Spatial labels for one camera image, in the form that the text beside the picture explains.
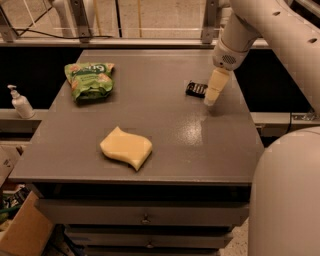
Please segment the green chip bag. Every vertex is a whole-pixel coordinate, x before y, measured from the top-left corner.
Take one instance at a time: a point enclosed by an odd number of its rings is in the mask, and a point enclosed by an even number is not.
[[[74,101],[106,98],[113,88],[113,63],[74,63],[64,72],[71,85]]]

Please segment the floor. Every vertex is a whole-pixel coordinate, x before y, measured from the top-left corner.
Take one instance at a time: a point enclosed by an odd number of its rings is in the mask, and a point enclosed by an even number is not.
[[[56,10],[50,9],[46,13],[46,9],[50,8],[49,2],[49,0],[0,1],[14,27],[22,30],[31,28],[38,32],[61,36],[62,29]],[[121,30],[118,29],[115,1],[94,2],[98,14],[93,25],[96,36],[183,39],[200,38],[206,0],[119,0]],[[47,37],[31,32],[23,33],[22,36]],[[248,221],[241,227],[236,227],[233,234],[234,239],[221,250],[221,255],[247,255]],[[56,249],[52,249],[46,255],[54,256],[59,253]]]

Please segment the spray bottle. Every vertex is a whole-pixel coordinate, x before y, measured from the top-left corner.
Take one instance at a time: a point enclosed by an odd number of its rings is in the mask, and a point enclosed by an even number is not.
[[[28,119],[34,116],[35,112],[31,107],[28,99],[20,95],[15,89],[17,86],[8,85],[8,88],[11,90],[12,95],[12,105],[17,110],[18,114],[24,118]]]

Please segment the gray table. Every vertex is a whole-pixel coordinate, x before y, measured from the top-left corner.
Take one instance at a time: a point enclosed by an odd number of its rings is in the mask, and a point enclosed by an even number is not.
[[[194,255],[225,246],[229,231],[248,217],[250,184],[263,146],[233,74],[213,107],[185,94],[190,80],[208,81],[211,54],[85,50],[79,62],[115,63],[112,94],[104,102],[78,106],[65,83],[10,179],[28,183],[40,197],[38,208],[52,221],[82,225],[68,230],[76,243],[132,246],[134,237],[140,239],[134,245],[185,245],[194,247]],[[116,126],[153,144],[138,172],[99,148]],[[106,233],[88,229],[89,224],[105,225]],[[139,225],[147,225],[140,235]],[[105,244],[115,234],[121,239]],[[123,255],[119,250],[108,255]]]

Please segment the drawer handle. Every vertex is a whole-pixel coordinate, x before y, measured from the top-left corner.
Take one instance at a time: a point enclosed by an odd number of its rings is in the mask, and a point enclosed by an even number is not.
[[[146,247],[147,247],[148,249],[153,249],[153,248],[154,248],[154,245],[153,245],[151,242],[149,242],[149,243],[146,245]]]
[[[150,222],[151,222],[151,221],[148,220],[148,215],[145,214],[143,220],[141,220],[141,224],[143,224],[143,225],[148,225],[148,224],[150,224]]]

